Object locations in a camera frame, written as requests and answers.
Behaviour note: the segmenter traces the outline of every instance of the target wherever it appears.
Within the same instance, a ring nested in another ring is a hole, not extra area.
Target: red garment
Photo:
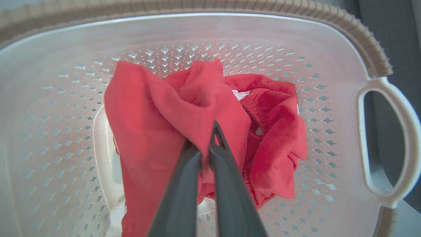
[[[232,89],[252,92],[240,103]],[[164,80],[118,62],[104,100],[123,172],[123,236],[147,234],[186,138],[203,155],[198,201],[213,196],[208,144],[214,120],[258,207],[274,195],[294,196],[293,172],[297,157],[306,158],[306,139],[293,84],[251,74],[225,79],[219,62],[195,62]],[[258,126],[262,136],[254,134]]]

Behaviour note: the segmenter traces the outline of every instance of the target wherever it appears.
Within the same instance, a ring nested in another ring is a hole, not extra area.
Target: tongs
[[[199,149],[186,140],[147,237],[196,236],[197,176],[201,158]],[[209,165],[215,174],[219,237],[266,237],[217,121],[209,143]]]

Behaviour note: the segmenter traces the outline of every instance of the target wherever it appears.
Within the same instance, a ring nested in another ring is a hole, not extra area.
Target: beige basket edge
[[[358,49],[372,77],[393,74],[380,43],[360,20],[343,9],[313,0],[43,0],[0,13],[0,47],[66,26],[184,12],[241,12],[321,22],[343,33]]]

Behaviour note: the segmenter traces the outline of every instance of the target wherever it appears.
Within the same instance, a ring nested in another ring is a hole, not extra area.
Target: laundry basket
[[[420,124],[385,76],[368,29],[310,0],[46,0],[0,14],[2,236],[104,236],[123,196],[103,95],[119,60],[165,77],[220,59],[226,75],[296,85],[309,159],[296,198],[259,213],[271,237],[387,236],[393,209],[420,175]],[[382,93],[404,132],[390,193],[370,177],[363,97]],[[216,236],[212,208],[198,236]]]

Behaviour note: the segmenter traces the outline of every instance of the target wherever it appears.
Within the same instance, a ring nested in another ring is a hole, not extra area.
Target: red cloth
[[[240,103],[232,89],[252,91]],[[297,157],[305,159],[307,148],[293,84],[253,74],[224,78],[219,62],[195,62],[164,80],[118,62],[104,100],[123,172],[124,237],[147,234],[186,138],[203,155],[198,202],[214,196],[208,165],[214,120],[257,207],[274,195],[294,196]],[[259,126],[262,135],[255,134]]]

